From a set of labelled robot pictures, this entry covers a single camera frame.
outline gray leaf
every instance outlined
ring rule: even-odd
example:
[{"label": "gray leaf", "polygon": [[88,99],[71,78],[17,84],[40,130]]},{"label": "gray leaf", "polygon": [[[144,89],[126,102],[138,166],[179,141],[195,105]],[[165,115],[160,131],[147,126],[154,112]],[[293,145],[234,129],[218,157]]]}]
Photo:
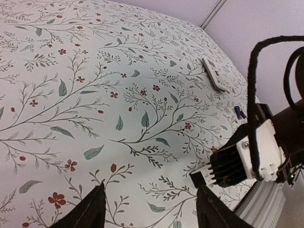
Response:
[{"label": "gray leaf", "polygon": [[118,42],[119,45],[122,44],[122,41],[119,38],[117,38],[117,42]]},{"label": "gray leaf", "polygon": [[150,126],[150,124],[149,124],[149,116],[147,114],[147,111],[145,111],[145,114],[142,117],[142,126],[143,127],[149,127]]},{"label": "gray leaf", "polygon": [[223,126],[223,125],[221,125],[221,128],[223,128],[223,129],[226,130],[226,131],[228,130],[227,127],[225,127],[225,126]]},{"label": "gray leaf", "polygon": [[19,193],[20,194],[26,193],[31,187],[33,187],[35,184],[39,184],[39,183],[42,183],[42,181],[30,180],[19,188]]},{"label": "gray leaf", "polygon": [[176,63],[174,61],[170,60],[170,66],[173,67],[175,65],[176,65]]},{"label": "gray leaf", "polygon": [[100,151],[103,149],[103,147],[104,147],[104,145],[102,145],[101,147],[98,147],[98,148],[92,148],[92,149],[84,152],[85,159],[91,160],[92,158],[96,157],[100,153]]},{"label": "gray leaf", "polygon": [[129,51],[136,53],[132,48],[128,48]]},{"label": "gray leaf", "polygon": [[42,29],[36,27],[36,35],[40,37],[41,34],[42,34]]},{"label": "gray leaf", "polygon": [[178,99],[176,98],[176,96],[174,96],[172,93],[170,93],[169,92],[169,94],[170,94],[170,96],[171,96],[171,98],[173,99],[173,101],[177,104],[179,101],[178,101]]},{"label": "gray leaf", "polygon": [[132,31],[131,29],[128,29],[128,28],[125,28],[125,27],[122,27],[122,30],[123,31]]},{"label": "gray leaf", "polygon": [[86,91],[81,91],[80,94],[92,94],[92,93],[97,93],[98,91],[90,91],[90,90],[86,90]]},{"label": "gray leaf", "polygon": [[106,46],[110,46],[111,44],[113,44],[113,42],[112,42],[112,43],[105,44],[104,46],[105,46],[105,47],[106,47]]},{"label": "gray leaf", "polygon": [[183,118],[184,118],[184,113],[180,114],[176,121],[177,122],[181,121]]},{"label": "gray leaf", "polygon": [[181,228],[181,221],[175,221],[173,223],[173,228]]},{"label": "gray leaf", "polygon": [[157,207],[154,204],[150,204],[150,203],[148,203],[148,204],[149,204],[149,207],[150,207],[151,211],[153,211],[153,212],[161,213],[161,212],[164,212],[166,210],[165,207]]},{"label": "gray leaf", "polygon": [[65,96],[67,95],[67,87],[64,81],[60,80],[60,86],[59,86],[59,96]]},{"label": "gray leaf", "polygon": [[27,28],[22,27],[22,26],[15,26],[15,28],[19,28],[19,29],[25,29],[25,30],[28,30]]},{"label": "gray leaf", "polygon": [[157,142],[160,142],[160,143],[163,143],[165,144],[166,146],[169,146],[167,140],[163,139],[163,138],[156,138],[155,139]]},{"label": "gray leaf", "polygon": [[138,70],[134,70],[134,74],[131,77],[137,77],[140,74]]},{"label": "gray leaf", "polygon": [[1,119],[1,117],[3,115],[3,112],[4,112],[4,106],[2,108],[0,108],[0,119]]},{"label": "gray leaf", "polygon": [[61,127],[58,127],[58,126],[51,127],[51,130],[56,131],[56,132],[60,132],[60,133],[62,133],[64,135],[70,136],[70,137],[72,137],[74,139],[73,135],[69,131],[67,131],[67,130],[61,128]]},{"label": "gray leaf", "polygon": [[47,24],[52,24],[54,21],[55,21],[55,19],[49,20],[49,21],[47,22]]},{"label": "gray leaf", "polygon": [[116,130],[121,131],[123,129],[123,127],[124,127],[123,124],[124,124],[124,122],[123,122],[121,116],[119,115],[118,123],[116,125]]}]

